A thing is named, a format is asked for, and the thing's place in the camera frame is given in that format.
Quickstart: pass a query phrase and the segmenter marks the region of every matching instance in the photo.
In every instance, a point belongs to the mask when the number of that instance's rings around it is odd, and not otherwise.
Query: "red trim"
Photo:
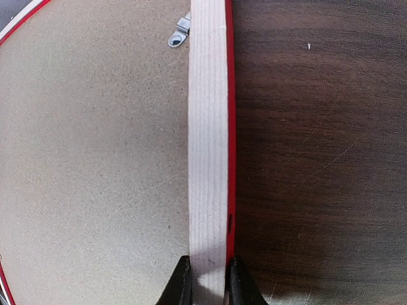
[[[13,296],[12,296],[12,294],[10,292],[10,288],[8,287],[8,284],[7,284],[7,281],[6,281],[6,276],[4,275],[4,271],[3,271],[3,267],[1,266],[1,263],[0,263],[0,279],[1,279],[1,282],[3,283],[3,285],[4,285],[4,289],[6,291],[8,299],[11,302],[11,305],[15,305],[15,302],[14,302]]]
[[[0,39],[0,46],[24,23],[26,22],[33,14],[39,11],[42,7],[44,7],[48,2],[51,0],[44,0],[43,2],[39,3],[35,8],[33,8],[26,16],[24,16],[11,30],[7,32],[7,34]]]
[[[226,263],[235,256],[236,223],[236,88],[235,88],[235,41],[233,36],[233,0],[226,1],[226,38],[228,48],[228,236],[226,237]]]

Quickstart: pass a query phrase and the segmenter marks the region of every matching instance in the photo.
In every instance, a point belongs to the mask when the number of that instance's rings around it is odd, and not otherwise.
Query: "wooden table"
[[[235,0],[237,253],[272,304],[407,302],[407,2]]]

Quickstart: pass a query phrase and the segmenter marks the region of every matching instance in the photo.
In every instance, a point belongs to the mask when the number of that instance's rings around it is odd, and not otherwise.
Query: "dark wooden surface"
[[[407,304],[407,1],[234,22],[237,253],[271,304]]]

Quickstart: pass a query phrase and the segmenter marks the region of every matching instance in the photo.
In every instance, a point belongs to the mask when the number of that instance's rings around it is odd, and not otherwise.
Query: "silver metal clip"
[[[191,28],[191,12],[188,12],[185,17],[182,17],[177,22],[177,30],[168,39],[168,45],[171,48],[178,48],[182,45],[190,34]]]

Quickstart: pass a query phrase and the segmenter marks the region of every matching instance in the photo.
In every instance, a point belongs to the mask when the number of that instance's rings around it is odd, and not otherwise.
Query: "curved red edge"
[[[39,3],[35,8],[33,8],[26,16],[24,16],[11,30],[7,32],[6,35],[4,35],[3,38],[0,39],[0,46],[24,23],[26,22],[33,14],[35,14],[37,11],[39,11],[41,8],[43,8],[47,3],[49,3],[51,0],[44,0],[41,3]]]
[[[228,50],[228,235],[226,237],[226,263],[235,256],[236,228],[236,85],[235,40],[233,33],[232,0],[226,1],[226,40]]]
[[[11,294],[10,288],[8,287],[8,284],[7,284],[6,276],[4,275],[3,267],[1,266],[1,262],[0,262],[0,280],[3,283],[5,293],[7,294],[7,297],[9,299],[11,305],[15,305],[13,295]]]

